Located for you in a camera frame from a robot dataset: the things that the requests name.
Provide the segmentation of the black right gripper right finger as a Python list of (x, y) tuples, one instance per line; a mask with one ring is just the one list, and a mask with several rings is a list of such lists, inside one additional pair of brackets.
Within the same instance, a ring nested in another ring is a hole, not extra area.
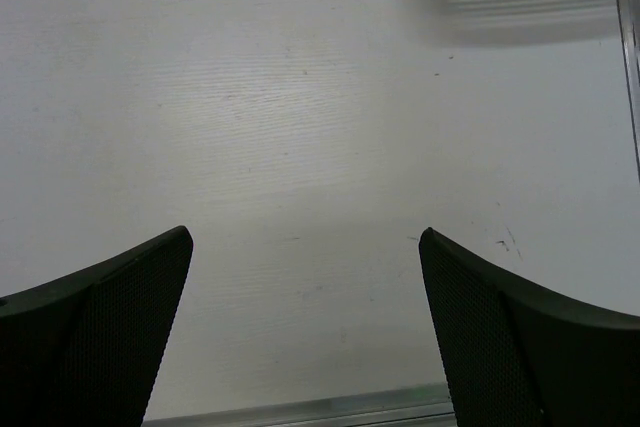
[(458, 425), (638, 425), (638, 317), (556, 293), (433, 229), (419, 254)]

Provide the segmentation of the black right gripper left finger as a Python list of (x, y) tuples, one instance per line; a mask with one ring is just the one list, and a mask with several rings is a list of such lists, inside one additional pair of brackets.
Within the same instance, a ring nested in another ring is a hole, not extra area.
[(2, 425), (141, 425), (192, 253), (178, 226), (2, 298)]

